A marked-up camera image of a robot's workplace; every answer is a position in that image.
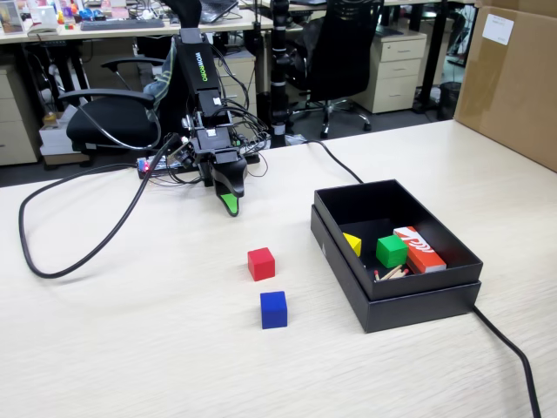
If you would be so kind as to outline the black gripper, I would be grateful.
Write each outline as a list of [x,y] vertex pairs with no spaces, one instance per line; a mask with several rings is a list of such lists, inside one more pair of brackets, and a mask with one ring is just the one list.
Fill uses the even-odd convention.
[[211,163],[212,178],[217,198],[227,213],[239,214],[239,200],[245,196],[247,162],[236,147],[201,149],[196,151],[195,163]]

